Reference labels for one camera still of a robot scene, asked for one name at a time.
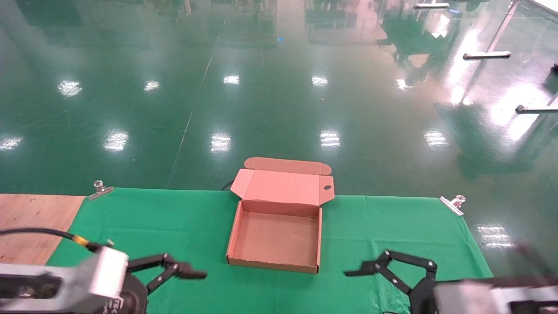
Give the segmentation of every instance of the black cable wire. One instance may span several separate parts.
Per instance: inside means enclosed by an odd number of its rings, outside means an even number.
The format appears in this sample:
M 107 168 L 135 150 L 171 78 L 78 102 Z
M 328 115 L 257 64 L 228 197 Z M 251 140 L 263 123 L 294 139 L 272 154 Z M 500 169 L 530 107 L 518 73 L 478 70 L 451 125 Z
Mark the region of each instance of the black cable wire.
M 15 228 L 0 230 L 0 236 L 9 234 L 48 234 L 73 240 L 74 235 L 68 232 L 49 228 Z
M 228 188 L 228 187 L 230 187 L 231 185 L 233 185 L 233 182 L 234 182 L 234 180 L 232 180 L 231 182 L 225 184 L 225 186 L 221 188 L 221 191 L 224 191 L 224 190 L 226 190 L 226 188 Z
M 29 234 L 29 233 L 31 233 L 31 234 L 48 234 L 48 235 L 63 237 L 65 239 L 72 240 L 73 242 L 75 242 L 75 243 L 77 243 L 81 246 L 84 246 L 86 249 L 88 249 L 91 252 L 96 252 L 99 248 L 102 247 L 101 244 L 91 242 L 87 239 L 84 239 L 83 237 L 81 237 L 79 235 L 74 235 L 74 234 L 71 234 L 69 232 L 60 231 L 60 230 L 56 230 L 56 229 L 28 227 L 28 228 L 14 228 L 14 229 L 0 230 L 0 236 L 10 235 L 10 234 Z

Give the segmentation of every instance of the open cardboard box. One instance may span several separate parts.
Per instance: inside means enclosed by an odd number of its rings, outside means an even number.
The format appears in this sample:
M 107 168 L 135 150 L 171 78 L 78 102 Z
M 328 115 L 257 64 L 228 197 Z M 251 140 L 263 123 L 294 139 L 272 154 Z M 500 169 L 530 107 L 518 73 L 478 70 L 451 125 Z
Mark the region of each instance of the open cardboard box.
M 230 190 L 240 196 L 227 249 L 231 265 L 317 274 L 320 205 L 334 198 L 322 163 L 253 157 Z

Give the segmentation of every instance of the box flap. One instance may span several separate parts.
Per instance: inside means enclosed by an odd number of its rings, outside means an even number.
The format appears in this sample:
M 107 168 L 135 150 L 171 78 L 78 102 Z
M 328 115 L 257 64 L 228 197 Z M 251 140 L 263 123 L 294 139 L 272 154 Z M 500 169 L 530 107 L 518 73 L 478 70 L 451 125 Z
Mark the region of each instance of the box flap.
M 335 192 L 333 191 L 333 177 L 321 175 L 319 189 L 320 189 L 319 190 L 320 195 L 319 195 L 318 205 L 322 205 L 334 199 Z
M 240 198 L 244 198 L 253 175 L 254 175 L 254 170 L 252 169 L 239 170 L 237 177 L 234 178 L 233 185 L 230 186 L 230 190 L 234 194 L 240 196 Z
M 252 157 L 246 159 L 244 166 L 254 170 L 269 170 L 290 173 L 329 175 L 331 168 L 323 163 L 315 161 L 275 159 L 264 157 Z
M 331 168 L 312 161 L 253 157 L 230 190 L 246 201 L 320 206 L 333 199 Z

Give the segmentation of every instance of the green tablecloth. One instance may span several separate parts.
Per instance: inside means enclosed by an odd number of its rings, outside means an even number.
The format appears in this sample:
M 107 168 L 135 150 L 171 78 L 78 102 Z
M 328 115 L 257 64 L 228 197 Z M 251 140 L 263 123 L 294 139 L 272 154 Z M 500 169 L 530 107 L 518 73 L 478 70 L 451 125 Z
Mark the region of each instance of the green tablecloth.
M 438 280 L 490 277 L 465 221 L 436 198 L 336 196 L 324 206 L 318 275 L 230 266 L 225 260 L 238 197 L 231 192 L 117 188 L 85 200 L 70 231 L 111 239 L 131 259 L 169 252 L 209 272 L 204 281 L 171 279 L 149 298 L 149 314 L 408 312 L 408 299 L 383 277 L 344 270 L 384 249 L 430 258 Z M 73 266 L 89 252 L 62 241 L 49 265 Z M 424 270 L 390 268 L 414 286 Z M 145 270 L 147 283 L 162 269 Z

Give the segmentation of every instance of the shiny floor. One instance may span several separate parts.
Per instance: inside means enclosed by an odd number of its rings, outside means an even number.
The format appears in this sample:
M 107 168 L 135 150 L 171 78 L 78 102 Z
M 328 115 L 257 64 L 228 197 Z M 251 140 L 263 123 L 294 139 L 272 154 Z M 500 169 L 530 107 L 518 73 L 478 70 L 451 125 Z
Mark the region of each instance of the shiny floor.
M 558 19 L 507 0 L 3 0 L 0 192 L 219 189 L 251 156 L 337 194 L 453 198 L 496 275 L 558 269 Z M 424 228 L 435 228 L 436 221 Z

